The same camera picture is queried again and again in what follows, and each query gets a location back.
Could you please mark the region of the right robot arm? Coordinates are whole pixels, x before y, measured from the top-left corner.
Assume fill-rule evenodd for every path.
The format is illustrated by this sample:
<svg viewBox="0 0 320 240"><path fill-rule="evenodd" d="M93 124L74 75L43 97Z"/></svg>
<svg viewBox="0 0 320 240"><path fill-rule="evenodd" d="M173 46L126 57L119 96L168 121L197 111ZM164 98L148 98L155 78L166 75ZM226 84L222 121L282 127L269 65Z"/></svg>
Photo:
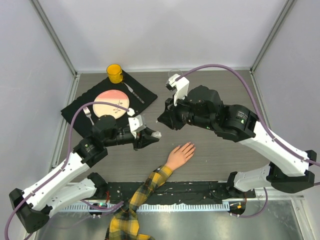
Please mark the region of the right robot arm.
<svg viewBox="0 0 320 240"><path fill-rule="evenodd" d="M254 112L239 104L225 105L216 90L200 85L181 99L168 98L157 120L176 131L185 125L213 131L270 161L255 170L230 173L225 186L230 197L255 188L273 187L294 194L315 186L308 162L317 156L313 150L301 151L288 143L282 148L276 143L277 136L267 132Z"/></svg>

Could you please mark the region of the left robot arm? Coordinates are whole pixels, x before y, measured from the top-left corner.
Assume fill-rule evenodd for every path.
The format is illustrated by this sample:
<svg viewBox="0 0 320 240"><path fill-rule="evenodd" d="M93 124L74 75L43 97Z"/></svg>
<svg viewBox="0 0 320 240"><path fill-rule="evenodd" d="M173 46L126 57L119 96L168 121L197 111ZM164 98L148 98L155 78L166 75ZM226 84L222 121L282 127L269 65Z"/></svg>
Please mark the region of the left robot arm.
<svg viewBox="0 0 320 240"><path fill-rule="evenodd" d="M108 155L107 148L132 144L134 150L156 143L159 131L148 128L141 115L130 117L129 125L118 127L111 115L100 117L89 136L82 139L66 159L32 186L9 193L14 213L27 233L41 229L50 218L67 206L88 198L102 199L107 182L97 173L90 173L81 182L67 186L75 177L86 172Z"/></svg>

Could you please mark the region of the yellow plaid sleeve forearm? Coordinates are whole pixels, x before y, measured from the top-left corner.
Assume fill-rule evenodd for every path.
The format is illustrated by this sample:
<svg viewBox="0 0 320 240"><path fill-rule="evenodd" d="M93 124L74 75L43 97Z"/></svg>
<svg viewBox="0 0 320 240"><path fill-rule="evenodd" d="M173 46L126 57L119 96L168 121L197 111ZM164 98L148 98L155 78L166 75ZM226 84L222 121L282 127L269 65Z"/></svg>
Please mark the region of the yellow plaid sleeve forearm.
<svg viewBox="0 0 320 240"><path fill-rule="evenodd" d="M161 165L155 169L145 182L135 191L133 196L113 214L106 231L106 240L153 240L154 237L139 233L140 224L137 216L138 208L161 187L172 175L173 171Z"/></svg>

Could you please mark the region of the clear nail polish bottle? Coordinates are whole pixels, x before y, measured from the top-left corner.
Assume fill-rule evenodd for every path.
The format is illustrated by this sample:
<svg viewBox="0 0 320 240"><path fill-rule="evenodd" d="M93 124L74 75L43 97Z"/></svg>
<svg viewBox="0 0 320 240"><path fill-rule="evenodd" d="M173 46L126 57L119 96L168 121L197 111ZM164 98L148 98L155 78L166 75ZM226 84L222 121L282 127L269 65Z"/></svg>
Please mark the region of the clear nail polish bottle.
<svg viewBox="0 0 320 240"><path fill-rule="evenodd" d="M161 132L159 132L159 131L155 131L155 132L153 132L153 133L151 134L151 136L152 136L153 138L160 139L160 138L162 137L162 134L161 134Z"/></svg>

